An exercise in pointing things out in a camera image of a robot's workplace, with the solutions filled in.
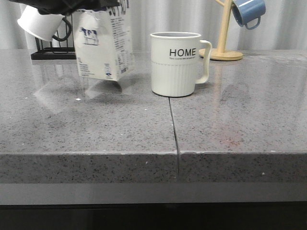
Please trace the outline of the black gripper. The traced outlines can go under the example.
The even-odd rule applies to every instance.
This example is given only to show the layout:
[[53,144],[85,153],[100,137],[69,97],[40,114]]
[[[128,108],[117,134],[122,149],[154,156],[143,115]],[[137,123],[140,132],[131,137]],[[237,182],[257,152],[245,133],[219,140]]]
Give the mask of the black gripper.
[[42,15],[61,14],[64,16],[71,15],[78,9],[97,10],[120,5],[118,0],[10,0],[10,2],[34,7]]

